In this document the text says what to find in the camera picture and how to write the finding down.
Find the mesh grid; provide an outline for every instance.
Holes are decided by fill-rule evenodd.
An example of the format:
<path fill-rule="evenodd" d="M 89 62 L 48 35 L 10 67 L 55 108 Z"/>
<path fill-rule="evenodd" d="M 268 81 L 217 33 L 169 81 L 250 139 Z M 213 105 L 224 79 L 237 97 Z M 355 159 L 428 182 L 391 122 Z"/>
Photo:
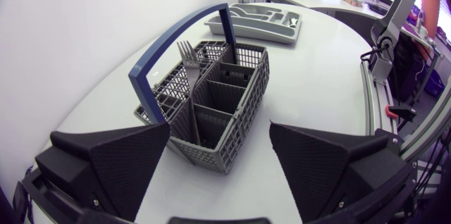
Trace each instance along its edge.
<path fill-rule="evenodd" d="M 197 58 L 201 61 L 201 77 L 194 89 L 193 98 L 195 104 L 206 105 L 212 108 L 210 114 L 196 111 L 199 132 L 208 135 L 202 139 L 201 146 L 190 143 L 191 127 L 189 109 L 186 102 L 189 96 L 189 85 L 187 82 L 183 63 L 179 63 L 159 84 L 153 89 L 154 96 L 163 111 L 165 119 L 171 125 L 170 138 L 174 145 L 195 165 L 220 172 L 229 173 L 233 167 L 237 153 L 245 140 L 252 121 L 257 114 L 262 96 L 269 80 L 269 62 L 266 49 L 261 46 L 248 44 L 236 44 L 235 50 L 226 42 L 205 41 L 200 42 L 194 50 Z M 221 71 L 221 62 L 234 63 L 248 68 L 254 68 L 252 75 L 243 76 L 240 73 L 225 74 Z M 226 111 L 230 117 L 234 109 L 221 107 L 223 102 L 217 102 L 218 93 L 222 93 L 221 99 L 236 95 L 240 88 L 245 87 L 241 94 L 240 103 L 242 110 L 236 114 L 235 120 L 227 116 L 215 116 L 215 112 Z M 138 107 L 135 115 L 149 123 L 149 119 L 142 107 Z"/>

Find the round table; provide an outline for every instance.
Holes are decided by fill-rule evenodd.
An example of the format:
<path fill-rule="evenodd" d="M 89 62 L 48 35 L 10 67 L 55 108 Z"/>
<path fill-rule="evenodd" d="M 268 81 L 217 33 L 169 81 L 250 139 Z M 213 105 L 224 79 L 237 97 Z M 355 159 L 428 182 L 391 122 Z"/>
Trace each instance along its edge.
<path fill-rule="evenodd" d="M 330 132 L 365 134 L 359 55 L 371 47 L 350 27 L 328 15 L 299 6 L 271 6 L 301 13 L 302 25 L 298 40 L 291 45 L 237 37 L 237 42 L 266 46 L 270 77 L 233 169 L 228 175 L 214 173 L 184 162 L 166 148 L 135 222 L 166 223 L 170 217 L 179 216 L 267 217 L 273 223 L 300 223 L 295 201 L 272 150 L 270 120 Z M 211 34 L 204 25 L 210 17 L 195 23 L 179 40 L 192 44 L 224 40 L 224 36 Z M 142 125 L 133 115 L 139 101 L 128 73 L 152 42 L 100 82 L 58 130 L 95 132 Z M 179 60 L 177 47 L 172 45 L 148 74 L 151 85 Z M 49 222 L 38 207 L 33 209 L 36 223 Z"/>

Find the white wall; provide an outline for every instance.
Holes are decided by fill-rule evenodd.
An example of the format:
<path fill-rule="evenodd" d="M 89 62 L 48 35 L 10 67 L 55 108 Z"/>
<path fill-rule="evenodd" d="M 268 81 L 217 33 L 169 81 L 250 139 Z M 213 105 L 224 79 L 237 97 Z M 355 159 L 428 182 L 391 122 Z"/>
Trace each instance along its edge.
<path fill-rule="evenodd" d="M 8 200 L 49 133 L 109 72 L 191 11 L 236 1 L 0 0 L 0 186 Z"/>

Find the gray plastic basket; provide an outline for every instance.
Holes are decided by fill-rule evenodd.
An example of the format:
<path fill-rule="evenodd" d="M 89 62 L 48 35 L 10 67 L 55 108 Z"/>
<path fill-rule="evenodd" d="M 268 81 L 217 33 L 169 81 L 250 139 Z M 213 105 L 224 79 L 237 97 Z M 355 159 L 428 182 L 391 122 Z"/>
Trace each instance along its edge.
<path fill-rule="evenodd" d="M 217 41 L 200 42 L 194 50 L 202 69 L 192 97 L 182 62 L 152 88 L 152 94 L 171 126 L 167 146 L 194 165 L 227 174 L 268 84 L 268 54 L 262 46 Z M 189 98 L 200 146 L 192 139 Z M 141 106 L 135 115 L 146 124 L 152 122 Z"/>

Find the keyboard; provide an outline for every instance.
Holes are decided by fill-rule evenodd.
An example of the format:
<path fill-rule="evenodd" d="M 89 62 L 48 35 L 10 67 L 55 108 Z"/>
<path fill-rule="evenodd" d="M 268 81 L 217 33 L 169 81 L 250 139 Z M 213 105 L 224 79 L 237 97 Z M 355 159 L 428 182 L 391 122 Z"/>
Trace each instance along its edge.
<path fill-rule="evenodd" d="M 368 7 L 371 11 L 376 12 L 380 15 L 385 15 L 387 14 L 388 10 L 383 8 L 382 6 L 378 6 L 376 4 L 370 4 L 368 3 Z"/>

